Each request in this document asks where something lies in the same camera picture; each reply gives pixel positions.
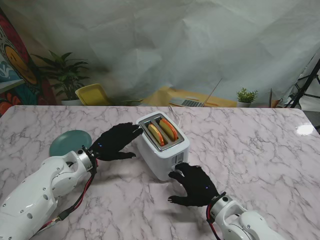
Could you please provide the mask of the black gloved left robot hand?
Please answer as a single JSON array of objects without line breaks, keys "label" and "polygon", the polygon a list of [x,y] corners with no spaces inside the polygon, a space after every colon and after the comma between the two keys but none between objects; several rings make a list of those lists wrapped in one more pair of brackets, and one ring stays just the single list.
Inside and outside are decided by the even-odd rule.
[{"label": "black gloved left robot hand", "polygon": [[122,150],[142,133],[143,129],[138,124],[119,123],[102,133],[88,151],[98,160],[106,162],[135,158],[135,153]]}]

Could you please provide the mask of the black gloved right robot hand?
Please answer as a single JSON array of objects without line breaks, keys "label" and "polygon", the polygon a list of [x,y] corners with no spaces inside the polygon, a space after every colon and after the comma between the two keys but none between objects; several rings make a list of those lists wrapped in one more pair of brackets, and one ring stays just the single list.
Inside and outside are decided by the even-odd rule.
[{"label": "black gloved right robot hand", "polygon": [[170,196],[168,198],[170,203],[185,207],[203,207],[209,205],[214,197],[219,196],[210,177],[198,165],[179,163],[168,176],[178,181],[186,191],[186,196]]}]

